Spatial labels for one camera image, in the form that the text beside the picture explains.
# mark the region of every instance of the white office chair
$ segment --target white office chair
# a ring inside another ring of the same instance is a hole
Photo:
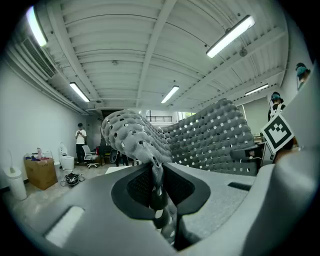
[[[82,148],[84,150],[84,160],[89,161],[89,163],[87,164],[88,168],[90,169],[91,166],[95,166],[95,168],[98,168],[98,165],[100,165],[100,163],[94,162],[94,160],[99,157],[98,155],[96,155],[97,152],[91,152],[88,145],[84,145],[82,146]]]

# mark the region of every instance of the air vent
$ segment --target air vent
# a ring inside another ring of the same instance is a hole
[[[33,40],[33,38],[28,37],[23,41],[22,44],[26,48],[30,57],[32,57],[32,60],[35,62],[35,64],[41,68],[49,78],[52,78],[55,75],[55,68],[52,66],[48,58],[40,49],[40,46]]]

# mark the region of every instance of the white t-shirt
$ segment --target white t-shirt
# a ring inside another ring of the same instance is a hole
[[[75,136],[77,136],[78,132],[82,133],[83,136],[87,136],[87,133],[84,129],[77,130],[75,132]],[[76,144],[85,144],[85,138],[79,134],[78,137],[76,138]]]

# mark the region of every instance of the black pants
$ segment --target black pants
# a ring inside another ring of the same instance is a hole
[[[85,151],[83,149],[82,146],[84,146],[85,144],[76,144],[76,157],[78,158],[78,162],[82,163],[84,161],[84,157],[85,157]]]
[[[119,166],[120,152],[118,151],[118,155],[116,156],[115,165]],[[122,154],[122,160],[126,166],[129,166],[128,157],[125,154]]]

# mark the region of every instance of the concrete floor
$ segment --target concrete floor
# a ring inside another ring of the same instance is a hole
[[[88,169],[87,166],[76,165],[73,173],[82,174],[82,176],[88,180],[100,175],[104,175],[109,167],[114,166],[116,165],[104,164],[98,168],[91,167]],[[60,181],[63,179],[63,177],[70,172],[62,171],[62,169],[60,169],[60,171],[61,178],[59,181],[46,190],[41,190],[28,182],[25,184],[27,193],[27,198],[25,200],[17,200],[12,196],[10,191],[7,191],[2,194],[4,202],[7,204],[9,209],[12,210],[12,213],[17,216],[17,218],[29,224],[31,219],[34,218],[43,207],[47,206],[71,189],[69,186],[61,186],[60,184]]]

